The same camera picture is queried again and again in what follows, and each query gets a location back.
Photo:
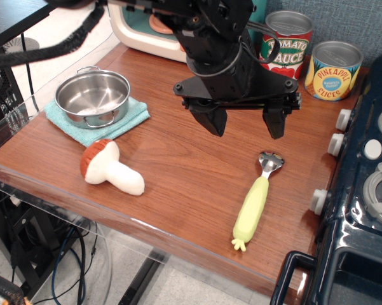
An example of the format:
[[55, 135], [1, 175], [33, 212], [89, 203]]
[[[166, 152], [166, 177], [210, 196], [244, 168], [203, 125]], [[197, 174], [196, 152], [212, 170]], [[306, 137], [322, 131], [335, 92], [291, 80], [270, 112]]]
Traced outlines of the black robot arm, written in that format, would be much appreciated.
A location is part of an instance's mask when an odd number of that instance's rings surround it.
[[[252, 1], [109, 1], [113, 29], [123, 42], [152, 54], [185, 61], [193, 77], [178, 82], [174, 93], [210, 133], [224, 133], [229, 109], [261, 109], [271, 136], [284, 135], [285, 119], [300, 108], [296, 80], [271, 72], [259, 59], [249, 30], [273, 36], [250, 20]], [[174, 39], [129, 28], [124, 12], [140, 20], [156, 17]]]

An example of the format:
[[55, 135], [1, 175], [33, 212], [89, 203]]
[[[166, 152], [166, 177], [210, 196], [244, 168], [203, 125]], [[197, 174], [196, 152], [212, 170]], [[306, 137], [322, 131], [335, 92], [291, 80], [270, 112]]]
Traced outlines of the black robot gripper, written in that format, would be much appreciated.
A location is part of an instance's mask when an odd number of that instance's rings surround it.
[[276, 36], [266, 25], [252, 21], [212, 24], [206, 18], [175, 18], [173, 32], [194, 76], [177, 83], [174, 92], [212, 135], [224, 134], [224, 109], [263, 108], [271, 137], [280, 139], [285, 131], [284, 111], [301, 106], [298, 83], [263, 67], [269, 60], [257, 58], [249, 30]]

